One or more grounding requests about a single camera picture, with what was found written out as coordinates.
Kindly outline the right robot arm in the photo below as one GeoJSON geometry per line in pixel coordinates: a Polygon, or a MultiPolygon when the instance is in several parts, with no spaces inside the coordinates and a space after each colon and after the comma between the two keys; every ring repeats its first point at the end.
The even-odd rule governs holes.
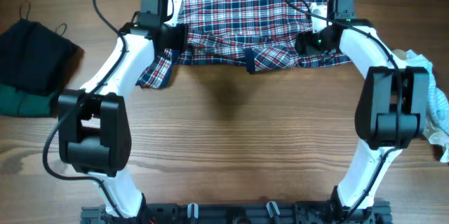
{"type": "Polygon", "coordinates": [[[429,74],[395,56],[366,21],[337,20],[318,32],[301,32],[295,50],[341,52],[364,78],[354,116],[358,146],[333,190],[329,215],[341,223],[366,220],[389,166],[424,130],[429,74]]]}

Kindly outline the red blue plaid garment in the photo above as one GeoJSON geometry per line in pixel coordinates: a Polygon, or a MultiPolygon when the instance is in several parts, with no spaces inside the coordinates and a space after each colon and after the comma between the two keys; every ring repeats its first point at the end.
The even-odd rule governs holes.
{"type": "MultiPolygon", "coordinates": [[[[305,0],[326,4],[327,0],[305,0]]],[[[311,20],[285,0],[182,0],[178,17],[189,27],[183,53],[167,49],[140,75],[142,88],[167,87],[175,65],[244,66],[250,73],[289,67],[330,67],[350,59],[336,51],[303,55],[295,50],[311,20]]]]}

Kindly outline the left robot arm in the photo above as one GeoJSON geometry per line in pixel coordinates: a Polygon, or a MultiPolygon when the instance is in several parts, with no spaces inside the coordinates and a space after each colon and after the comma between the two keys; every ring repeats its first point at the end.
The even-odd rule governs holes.
{"type": "Polygon", "coordinates": [[[64,91],[58,100],[57,135],[62,162],[89,180],[104,200],[102,220],[109,223],[145,221],[145,196],[128,172],[131,133],[126,101],[145,68],[165,49],[183,52],[186,24],[127,23],[107,61],[78,90],[64,91]]]}

